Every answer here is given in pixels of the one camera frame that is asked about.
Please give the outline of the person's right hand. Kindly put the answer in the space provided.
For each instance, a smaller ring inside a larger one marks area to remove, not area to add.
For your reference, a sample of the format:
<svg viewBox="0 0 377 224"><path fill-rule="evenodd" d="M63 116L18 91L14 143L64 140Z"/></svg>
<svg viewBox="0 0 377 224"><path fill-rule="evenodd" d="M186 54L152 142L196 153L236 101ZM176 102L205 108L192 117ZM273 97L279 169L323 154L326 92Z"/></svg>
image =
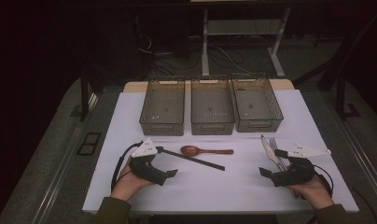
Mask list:
<svg viewBox="0 0 377 224"><path fill-rule="evenodd" d="M334 205L331 196L318 176L305 184L288 186L302 195L314 210L323 209Z"/></svg>

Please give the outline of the clear brown plastic bin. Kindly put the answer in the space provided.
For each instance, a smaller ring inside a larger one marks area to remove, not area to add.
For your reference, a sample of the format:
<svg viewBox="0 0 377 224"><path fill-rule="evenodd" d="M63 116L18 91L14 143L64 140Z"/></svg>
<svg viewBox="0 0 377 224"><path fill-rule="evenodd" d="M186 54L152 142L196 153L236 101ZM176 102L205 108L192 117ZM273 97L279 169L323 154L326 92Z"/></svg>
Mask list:
<svg viewBox="0 0 377 224"><path fill-rule="evenodd" d="M274 133L284 119L266 77L232 75L239 133Z"/></svg>
<svg viewBox="0 0 377 224"><path fill-rule="evenodd" d="M191 133L193 135L231 135L235 115L226 77L191 80Z"/></svg>
<svg viewBox="0 0 377 224"><path fill-rule="evenodd" d="M152 79L139 123L144 135L182 136L184 134L185 80Z"/></svg>

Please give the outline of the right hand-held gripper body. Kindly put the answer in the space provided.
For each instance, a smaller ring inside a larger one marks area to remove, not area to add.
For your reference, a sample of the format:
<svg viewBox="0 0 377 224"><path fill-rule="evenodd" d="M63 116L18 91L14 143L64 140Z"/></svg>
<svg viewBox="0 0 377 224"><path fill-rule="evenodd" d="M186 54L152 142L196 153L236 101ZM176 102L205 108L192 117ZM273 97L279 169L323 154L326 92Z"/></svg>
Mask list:
<svg viewBox="0 0 377 224"><path fill-rule="evenodd" d="M316 172L309 158L330 154L331 151L328 149L319 149L296 144L288 151L287 159L281 158L287 167L286 174L281 175L283 182L281 187L308 183L315 175L327 184L328 181Z"/></svg>

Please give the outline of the person's left hand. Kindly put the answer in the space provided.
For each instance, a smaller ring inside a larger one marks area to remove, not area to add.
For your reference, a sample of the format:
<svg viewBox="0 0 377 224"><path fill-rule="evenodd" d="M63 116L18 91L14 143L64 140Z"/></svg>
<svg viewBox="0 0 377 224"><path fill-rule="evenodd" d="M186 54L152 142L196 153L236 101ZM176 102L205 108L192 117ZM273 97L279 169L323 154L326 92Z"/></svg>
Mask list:
<svg viewBox="0 0 377 224"><path fill-rule="evenodd" d="M112 198L128 202L140 189L151 186L152 182L134 175L129 166L131 159L128 159L119 174L119 180L111 191Z"/></svg>

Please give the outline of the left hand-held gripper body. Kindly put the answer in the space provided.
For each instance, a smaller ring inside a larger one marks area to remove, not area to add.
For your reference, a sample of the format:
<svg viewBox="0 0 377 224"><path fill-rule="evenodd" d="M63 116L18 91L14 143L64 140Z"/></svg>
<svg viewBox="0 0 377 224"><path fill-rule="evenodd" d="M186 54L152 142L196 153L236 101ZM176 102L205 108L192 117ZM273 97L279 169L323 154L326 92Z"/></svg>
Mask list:
<svg viewBox="0 0 377 224"><path fill-rule="evenodd" d="M157 153L154 143L148 138L132 154L129 166L134 175L162 186L167 174L151 164Z"/></svg>

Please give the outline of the brown wooden spoon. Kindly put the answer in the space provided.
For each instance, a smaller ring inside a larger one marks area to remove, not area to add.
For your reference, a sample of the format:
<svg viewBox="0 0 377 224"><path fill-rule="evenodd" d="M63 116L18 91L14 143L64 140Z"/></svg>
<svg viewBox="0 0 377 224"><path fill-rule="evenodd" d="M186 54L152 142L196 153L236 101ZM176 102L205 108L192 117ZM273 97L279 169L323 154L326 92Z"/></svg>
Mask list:
<svg viewBox="0 0 377 224"><path fill-rule="evenodd" d="M223 154L223 155L231 155L234 153L232 149L202 149L195 146L183 146L180 148L180 151L183 155L186 155L189 157L195 157L203 153Z"/></svg>

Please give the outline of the white metal desk frame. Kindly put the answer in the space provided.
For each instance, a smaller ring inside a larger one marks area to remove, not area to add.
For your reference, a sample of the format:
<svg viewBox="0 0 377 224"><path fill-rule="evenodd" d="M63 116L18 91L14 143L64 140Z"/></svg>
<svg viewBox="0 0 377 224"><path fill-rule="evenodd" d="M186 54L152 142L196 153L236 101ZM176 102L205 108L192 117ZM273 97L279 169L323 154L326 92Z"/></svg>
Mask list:
<svg viewBox="0 0 377 224"><path fill-rule="evenodd" d="M285 72L278 59L279 49L291 8L284 9L280 19L255 20L210 20L209 11L203 12L202 22L202 75L209 76L208 37L216 35L273 35L274 40L267 48L274 71L278 77L285 77Z"/></svg>

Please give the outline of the silver fork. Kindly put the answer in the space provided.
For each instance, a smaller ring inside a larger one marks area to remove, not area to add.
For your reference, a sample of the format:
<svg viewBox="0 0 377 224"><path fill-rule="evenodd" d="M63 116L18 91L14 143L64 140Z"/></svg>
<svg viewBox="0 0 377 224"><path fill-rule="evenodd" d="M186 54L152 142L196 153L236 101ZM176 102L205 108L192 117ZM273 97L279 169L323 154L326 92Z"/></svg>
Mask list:
<svg viewBox="0 0 377 224"><path fill-rule="evenodd" d="M272 148L273 151L275 151L276 149L278 149L274 137L270 138L270 146L271 146L271 148ZM286 171L287 168L286 168L286 165L283 162L283 160L281 158L279 158L279 157L276 157L276 158L279 161L279 165L278 166L279 166L280 171Z"/></svg>

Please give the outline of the white table cover sheet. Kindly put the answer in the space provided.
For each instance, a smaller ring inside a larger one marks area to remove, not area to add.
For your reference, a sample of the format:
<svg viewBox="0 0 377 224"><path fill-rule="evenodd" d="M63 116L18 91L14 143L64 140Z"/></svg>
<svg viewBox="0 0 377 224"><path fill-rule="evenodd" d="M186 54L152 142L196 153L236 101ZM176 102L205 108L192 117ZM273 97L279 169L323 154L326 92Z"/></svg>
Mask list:
<svg viewBox="0 0 377 224"><path fill-rule="evenodd" d="M139 124L145 95L124 92L119 96L95 167L87 197L86 212L97 212L121 155L133 153L133 144L144 140ZM269 160L258 133L231 135L192 135L186 129L182 136L155 136L153 142L164 147L153 166L175 170L176 176L162 186L153 185L138 192L131 200L134 214L278 214L307 212L307 202L295 199L288 189L275 187L260 175L258 168L277 168ZM180 148L232 149L231 155L203 153L183 155Z"/></svg>

